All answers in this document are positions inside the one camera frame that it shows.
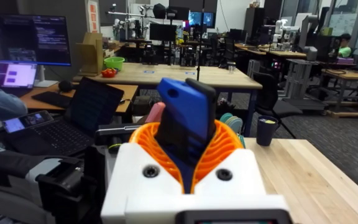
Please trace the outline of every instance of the green bowl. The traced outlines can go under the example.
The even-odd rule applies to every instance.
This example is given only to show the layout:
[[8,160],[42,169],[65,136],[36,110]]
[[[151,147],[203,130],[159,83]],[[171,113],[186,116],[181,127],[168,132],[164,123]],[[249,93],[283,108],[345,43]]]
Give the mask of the green bowl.
[[125,58],[122,57],[109,57],[104,59],[104,63],[108,68],[116,68],[119,71],[122,70],[122,64],[125,62]]

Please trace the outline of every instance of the pink object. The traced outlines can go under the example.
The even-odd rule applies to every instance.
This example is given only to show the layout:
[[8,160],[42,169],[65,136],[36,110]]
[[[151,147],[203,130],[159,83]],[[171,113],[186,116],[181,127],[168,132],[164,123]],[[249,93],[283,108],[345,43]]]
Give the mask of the pink object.
[[165,103],[159,102],[153,105],[152,110],[150,111],[150,114],[148,115],[146,119],[146,123],[149,122],[160,122],[161,121],[161,115],[164,111]]
[[354,64],[354,59],[353,58],[338,58],[336,63],[352,65],[352,64]]

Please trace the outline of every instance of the screw hole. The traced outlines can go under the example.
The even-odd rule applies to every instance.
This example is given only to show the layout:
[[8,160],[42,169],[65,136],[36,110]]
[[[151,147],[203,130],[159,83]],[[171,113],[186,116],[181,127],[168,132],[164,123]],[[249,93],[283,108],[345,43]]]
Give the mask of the screw hole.
[[233,178],[231,171],[228,169],[219,169],[216,171],[216,176],[219,180],[228,181]]
[[147,178],[158,176],[160,169],[157,166],[147,166],[143,169],[143,175]]

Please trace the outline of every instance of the orange silicone gripper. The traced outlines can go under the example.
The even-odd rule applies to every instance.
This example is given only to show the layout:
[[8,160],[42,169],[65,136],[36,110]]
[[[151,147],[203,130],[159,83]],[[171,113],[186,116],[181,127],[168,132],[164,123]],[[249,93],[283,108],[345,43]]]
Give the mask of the orange silicone gripper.
[[[154,136],[160,123],[147,123],[142,125],[132,134],[129,142],[139,144],[150,156],[153,157],[169,174],[172,175],[183,189],[183,180],[178,167],[159,146]],[[215,120],[216,131],[209,142],[203,155],[197,163],[191,184],[191,193],[194,193],[195,185],[219,165],[235,149],[242,148],[241,142],[234,131],[226,124]]]

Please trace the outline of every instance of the keyboard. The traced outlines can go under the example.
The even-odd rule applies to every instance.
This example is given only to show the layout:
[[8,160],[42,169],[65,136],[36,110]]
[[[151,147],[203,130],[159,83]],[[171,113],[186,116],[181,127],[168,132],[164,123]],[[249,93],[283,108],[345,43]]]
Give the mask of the keyboard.
[[64,156],[84,150],[93,143],[88,136],[61,120],[32,129]]
[[12,94],[17,97],[22,97],[29,92],[31,92],[32,89],[28,88],[1,88],[5,93]]
[[54,93],[51,91],[46,91],[34,96],[31,96],[31,98],[48,103],[50,105],[58,106],[61,108],[68,108],[70,105],[71,97],[60,95],[58,93]]

